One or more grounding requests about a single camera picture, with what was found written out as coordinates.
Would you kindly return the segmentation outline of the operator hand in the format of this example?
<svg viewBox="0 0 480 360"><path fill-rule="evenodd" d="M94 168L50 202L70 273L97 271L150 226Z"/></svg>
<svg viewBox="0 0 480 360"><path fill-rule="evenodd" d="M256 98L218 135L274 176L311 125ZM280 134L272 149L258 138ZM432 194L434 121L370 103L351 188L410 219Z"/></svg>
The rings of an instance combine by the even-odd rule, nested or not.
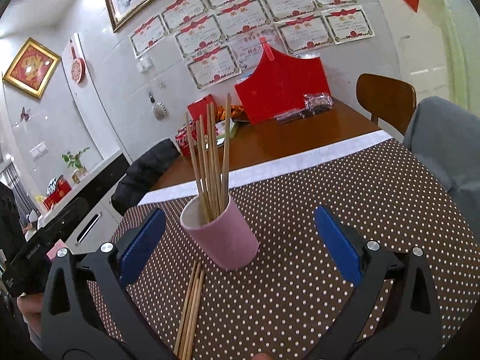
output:
<svg viewBox="0 0 480 360"><path fill-rule="evenodd" d="M35 336L41 336L41 311L43 307L43 294L36 293L17 298L17 306L24 316L24 320Z"/></svg>

